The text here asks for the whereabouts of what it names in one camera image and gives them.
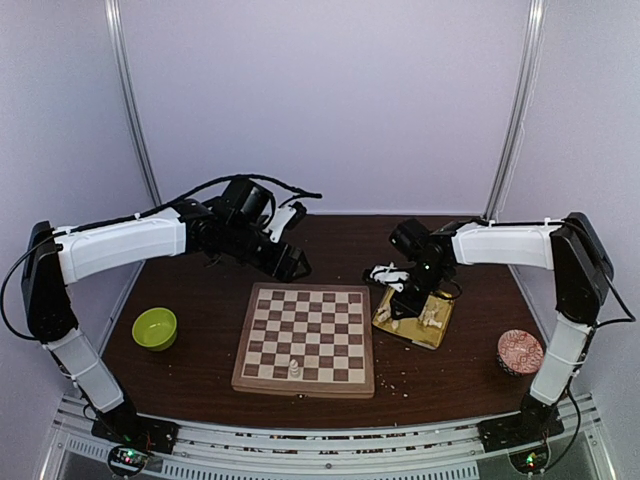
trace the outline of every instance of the red and white bowl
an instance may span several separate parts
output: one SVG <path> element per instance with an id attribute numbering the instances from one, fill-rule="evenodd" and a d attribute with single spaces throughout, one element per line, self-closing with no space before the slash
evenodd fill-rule
<path id="1" fill-rule="evenodd" d="M 509 375 L 521 377 L 536 373 L 543 359 L 540 342 L 524 330 L 508 330 L 498 340 L 498 363 Z"/>

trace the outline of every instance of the bowl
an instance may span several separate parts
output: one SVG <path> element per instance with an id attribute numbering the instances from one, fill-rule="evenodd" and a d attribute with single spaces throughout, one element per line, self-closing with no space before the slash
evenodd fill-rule
<path id="1" fill-rule="evenodd" d="M 521 377 L 536 373 L 543 359 L 540 342 L 524 330 L 508 330 L 498 340 L 498 363 L 509 375 Z"/>
<path id="2" fill-rule="evenodd" d="M 133 339 L 141 347 L 152 352 L 166 350 L 178 336 L 178 321 L 167 308 L 152 308 L 143 312 L 131 330 Z"/>

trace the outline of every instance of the wooden chessboard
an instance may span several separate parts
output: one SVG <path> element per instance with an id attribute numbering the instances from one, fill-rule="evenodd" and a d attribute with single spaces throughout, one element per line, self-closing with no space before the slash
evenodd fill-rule
<path id="1" fill-rule="evenodd" d="M 255 284 L 231 385 L 273 395 L 371 398 L 369 289 Z"/>

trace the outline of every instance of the dark wooden table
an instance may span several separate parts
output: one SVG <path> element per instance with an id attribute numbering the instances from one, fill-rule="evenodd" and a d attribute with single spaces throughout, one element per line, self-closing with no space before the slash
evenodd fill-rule
<path id="1" fill-rule="evenodd" d="M 314 268 L 305 283 L 360 285 L 363 269 L 403 259 L 388 242 L 400 217 L 310 216 L 285 239 Z M 427 217 L 430 228 L 451 218 Z M 347 428 L 439 422 L 517 410 L 532 380 L 497 365 L 496 344 L 511 328 L 539 331 L 504 266 L 459 267 L 464 294 L 436 351 L 374 329 L 376 394 L 336 400 L 238 393 L 231 374 L 255 282 L 271 281 L 234 261 L 205 268 L 200 254 L 145 265 L 104 358 L 142 413 L 251 427 Z M 382 288 L 371 287 L 372 307 Z M 135 318 L 164 306 L 178 317 L 178 339 L 161 353 L 138 347 Z"/>

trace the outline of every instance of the white wall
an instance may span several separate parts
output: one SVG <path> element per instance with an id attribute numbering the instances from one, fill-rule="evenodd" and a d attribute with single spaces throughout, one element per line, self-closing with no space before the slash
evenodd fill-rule
<path id="1" fill-rule="evenodd" d="M 533 102 L 502 220 L 585 212 L 640 314 L 640 3 L 550 1 Z M 544 328 L 554 322 L 553 276 L 519 269 Z M 621 315 L 609 298 L 601 320 Z M 578 377 L 592 390 L 624 479 L 640 478 L 640 327 L 598 333 Z"/>
<path id="2" fill-rule="evenodd" d="M 0 272 L 34 223 L 79 224 L 150 206 L 133 154 L 100 0 L 0 2 Z M 73 307 L 104 332 L 132 269 L 87 279 Z M 26 332 L 18 282 L 7 313 Z M 32 478 L 68 384 L 53 360 L 0 326 L 0 478 Z"/>
<path id="3" fill-rule="evenodd" d="M 166 200 L 266 173 L 315 212 L 478 213 L 509 121 L 527 0 L 128 0 Z"/>

